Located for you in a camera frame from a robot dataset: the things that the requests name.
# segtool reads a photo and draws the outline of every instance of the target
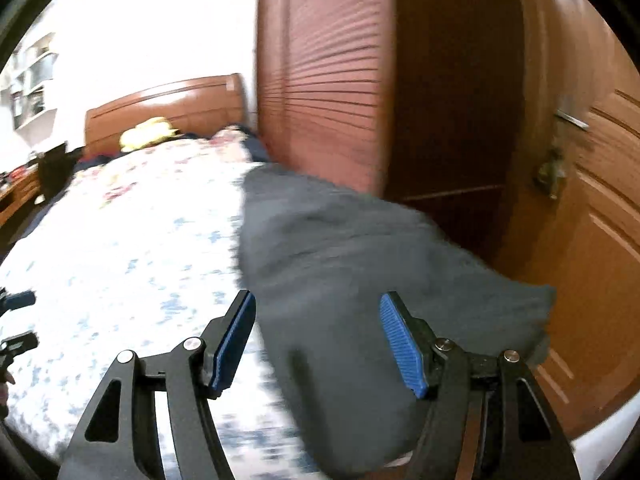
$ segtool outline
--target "wooden door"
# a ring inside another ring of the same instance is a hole
[[[380,194],[392,0],[258,0],[258,130],[273,159]]]
[[[274,158],[289,161],[289,134],[284,117],[289,31],[289,0],[258,0],[256,87],[258,128],[262,142]]]
[[[525,124],[494,264],[557,287],[551,349],[536,374],[573,437],[640,385],[640,76],[586,0],[522,4]],[[557,200],[532,184],[552,143],[565,157]]]

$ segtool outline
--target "wooden wardrobe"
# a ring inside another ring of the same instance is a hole
[[[523,109],[520,0],[258,0],[277,162],[428,213],[478,250]]]

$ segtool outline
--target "wardrobe door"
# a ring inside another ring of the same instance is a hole
[[[288,0],[258,0],[257,105],[258,131],[271,158],[287,164],[289,134],[284,118]]]
[[[290,166],[377,193],[392,101],[390,0],[289,0],[289,9]]]

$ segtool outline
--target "yellow pillow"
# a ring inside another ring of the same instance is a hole
[[[178,130],[164,117],[152,117],[120,136],[120,149],[133,152],[172,137]]]

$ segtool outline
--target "white floor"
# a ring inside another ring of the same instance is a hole
[[[618,453],[640,416],[640,392],[607,420],[576,438],[575,462],[581,480],[596,480]]]

